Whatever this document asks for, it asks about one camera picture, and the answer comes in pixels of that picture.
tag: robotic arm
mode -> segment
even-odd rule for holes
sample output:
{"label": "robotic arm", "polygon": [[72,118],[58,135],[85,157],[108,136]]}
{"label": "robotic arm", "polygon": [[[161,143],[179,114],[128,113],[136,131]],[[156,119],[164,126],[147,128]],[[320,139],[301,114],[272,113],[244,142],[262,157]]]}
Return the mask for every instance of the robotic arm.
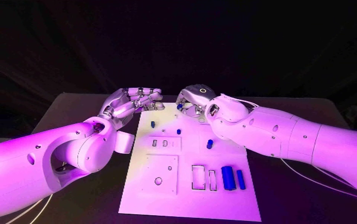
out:
{"label": "robotic arm", "polygon": [[160,89],[120,89],[97,117],[0,143],[0,216],[100,171],[114,151],[130,153],[134,135],[117,130],[134,113],[164,109],[161,99]]}
{"label": "robotic arm", "polygon": [[262,155],[326,169],[357,188],[357,131],[314,123],[225,94],[216,96],[206,85],[186,87],[176,104],[192,117],[205,113],[220,139]]}

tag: white board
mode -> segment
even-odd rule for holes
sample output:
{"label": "white board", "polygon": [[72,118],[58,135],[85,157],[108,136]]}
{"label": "white board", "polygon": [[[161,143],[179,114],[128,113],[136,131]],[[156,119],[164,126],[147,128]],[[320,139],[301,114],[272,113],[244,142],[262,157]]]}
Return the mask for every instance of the white board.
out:
{"label": "white board", "polygon": [[[120,213],[261,221],[245,148],[215,136],[203,116],[190,118],[174,103],[164,105],[163,111],[141,113]],[[209,139],[212,149],[206,147]],[[193,165],[205,166],[203,190],[193,189]],[[223,166],[233,167],[238,189],[232,191],[223,186]],[[244,173],[245,190],[239,189],[236,170]],[[212,171],[216,191],[210,190]]]}

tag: dark gray table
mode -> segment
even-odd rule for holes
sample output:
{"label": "dark gray table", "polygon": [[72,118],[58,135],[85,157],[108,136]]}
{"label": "dark gray table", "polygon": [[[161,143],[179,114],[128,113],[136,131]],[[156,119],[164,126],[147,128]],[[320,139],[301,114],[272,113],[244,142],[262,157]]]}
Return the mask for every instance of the dark gray table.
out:
{"label": "dark gray table", "polygon": [[[35,133],[84,121],[98,114],[108,95],[64,93],[58,96]],[[249,98],[261,106],[281,109],[310,121],[349,128],[334,103],[327,99]],[[163,102],[174,102],[164,96]],[[136,134],[140,114],[123,131]],[[108,165],[58,192],[36,223],[239,223],[239,221],[118,214],[131,154],[114,153]],[[356,223],[357,199],[300,177],[277,158],[248,151],[262,223]],[[288,161],[313,179],[353,192],[313,166]],[[42,203],[15,222],[29,223]],[[22,211],[0,217],[0,223]]]}

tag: cable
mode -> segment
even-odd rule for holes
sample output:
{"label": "cable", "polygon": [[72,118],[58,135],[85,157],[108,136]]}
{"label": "cable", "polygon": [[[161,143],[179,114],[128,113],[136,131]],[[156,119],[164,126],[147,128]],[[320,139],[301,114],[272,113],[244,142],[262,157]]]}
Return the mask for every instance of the cable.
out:
{"label": "cable", "polygon": [[46,206],[48,206],[48,204],[49,204],[49,202],[51,202],[51,198],[52,198],[52,196],[54,196],[54,194],[51,195],[51,197],[49,197],[49,199],[48,199],[48,202],[46,202],[46,204],[45,204],[45,206],[43,206],[43,208],[42,208],[42,210],[41,210],[39,214],[36,215],[35,219],[32,220],[30,224],[35,222],[35,220],[38,219],[38,217],[39,217],[39,215],[41,215],[42,211],[45,210],[45,208],[46,208]]}
{"label": "cable", "polygon": [[9,222],[6,222],[6,224],[10,224],[13,223],[35,207],[36,205],[41,203],[43,199],[41,199],[33,205],[30,208],[28,208],[28,210],[25,210]]}
{"label": "cable", "polygon": [[357,197],[357,195],[354,195],[354,194],[351,194],[351,193],[349,193],[349,192],[346,192],[346,191],[341,191],[341,190],[339,190],[339,189],[336,189],[336,188],[333,188],[333,187],[330,187],[330,186],[321,184],[321,183],[317,182],[316,180],[310,179],[307,176],[304,176],[303,174],[300,174],[300,173],[292,169],[292,167],[291,167],[288,164],[287,164],[287,166],[288,166],[288,168],[290,168],[301,177],[307,178],[307,179],[308,179],[310,181],[313,181],[314,183],[317,183],[317,184],[326,186],[328,189],[333,189],[333,190],[336,190],[336,191],[339,191],[339,192],[341,192],[341,193],[344,193],[344,194],[349,194],[349,195],[353,196],[353,197]]}
{"label": "cable", "polygon": [[356,189],[356,187],[350,184],[346,183],[341,179],[339,179],[337,177],[334,177],[330,173],[327,173],[321,168],[316,167],[324,174],[327,174],[333,179],[336,179],[337,181],[340,181],[343,184],[346,184],[347,186],[350,186],[351,188]]}

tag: robotic hand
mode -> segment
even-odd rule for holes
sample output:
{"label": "robotic hand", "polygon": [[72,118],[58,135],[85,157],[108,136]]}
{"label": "robotic hand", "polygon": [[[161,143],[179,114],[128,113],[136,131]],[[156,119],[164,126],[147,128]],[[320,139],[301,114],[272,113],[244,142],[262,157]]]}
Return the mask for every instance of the robotic hand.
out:
{"label": "robotic hand", "polygon": [[20,210],[100,171],[114,151],[130,153],[134,135],[117,131],[133,114],[163,110],[161,90],[124,88],[84,122],[0,143],[0,216]]}
{"label": "robotic hand", "polygon": [[[193,106],[185,108],[185,102]],[[305,162],[340,176],[357,188],[357,131],[314,123],[298,116],[225,94],[206,85],[186,87],[177,109],[205,113],[212,131],[262,155]]]}

